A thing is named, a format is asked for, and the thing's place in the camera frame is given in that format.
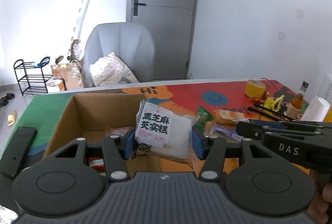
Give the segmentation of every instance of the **chair backrest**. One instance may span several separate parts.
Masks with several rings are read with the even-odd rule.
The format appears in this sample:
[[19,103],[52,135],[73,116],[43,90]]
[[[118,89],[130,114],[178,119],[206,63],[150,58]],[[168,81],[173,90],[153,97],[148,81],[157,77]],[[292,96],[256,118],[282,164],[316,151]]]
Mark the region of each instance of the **chair backrest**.
[[111,52],[128,65],[140,82],[153,80],[155,47],[147,28],[136,23],[107,23],[97,25],[87,40],[82,59],[85,87],[94,86],[90,65]]

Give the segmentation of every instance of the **door handle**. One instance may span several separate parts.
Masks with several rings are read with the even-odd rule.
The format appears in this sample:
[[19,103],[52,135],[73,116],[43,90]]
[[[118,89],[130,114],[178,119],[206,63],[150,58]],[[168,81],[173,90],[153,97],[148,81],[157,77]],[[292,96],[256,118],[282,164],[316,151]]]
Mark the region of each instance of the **door handle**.
[[134,11],[133,16],[137,16],[138,13],[138,6],[146,6],[145,3],[138,3],[138,0],[134,0]]

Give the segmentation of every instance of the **white patterned pillow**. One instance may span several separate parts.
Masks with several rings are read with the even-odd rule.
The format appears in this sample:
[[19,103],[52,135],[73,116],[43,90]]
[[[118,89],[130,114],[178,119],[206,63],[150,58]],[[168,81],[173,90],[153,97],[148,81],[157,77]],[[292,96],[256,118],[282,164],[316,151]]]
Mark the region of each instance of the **white patterned pillow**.
[[115,52],[101,57],[90,65],[90,73],[95,86],[138,83],[130,68]]

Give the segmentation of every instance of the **bottle with brown liquid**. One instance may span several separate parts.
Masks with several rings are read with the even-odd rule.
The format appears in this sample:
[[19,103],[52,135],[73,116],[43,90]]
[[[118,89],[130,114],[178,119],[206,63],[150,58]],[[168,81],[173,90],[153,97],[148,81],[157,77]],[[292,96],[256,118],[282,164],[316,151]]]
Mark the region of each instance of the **bottle with brown liquid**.
[[302,109],[303,97],[308,88],[309,84],[306,81],[303,81],[302,86],[298,94],[290,101],[286,115],[297,119],[300,111]]

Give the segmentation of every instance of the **tile floor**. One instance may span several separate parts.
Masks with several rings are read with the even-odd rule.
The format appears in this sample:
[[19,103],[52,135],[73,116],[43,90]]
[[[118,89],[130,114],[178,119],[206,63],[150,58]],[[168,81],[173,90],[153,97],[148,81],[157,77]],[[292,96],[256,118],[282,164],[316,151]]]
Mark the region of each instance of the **tile floor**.
[[[22,96],[17,85],[0,86],[0,98],[5,96],[7,93],[14,93],[15,98],[10,100],[6,106],[0,107],[0,158],[16,123],[34,97],[33,95]],[[12,112],[16,112],[17,114],[16,123],[14,125],[7,126],[7,116]]]

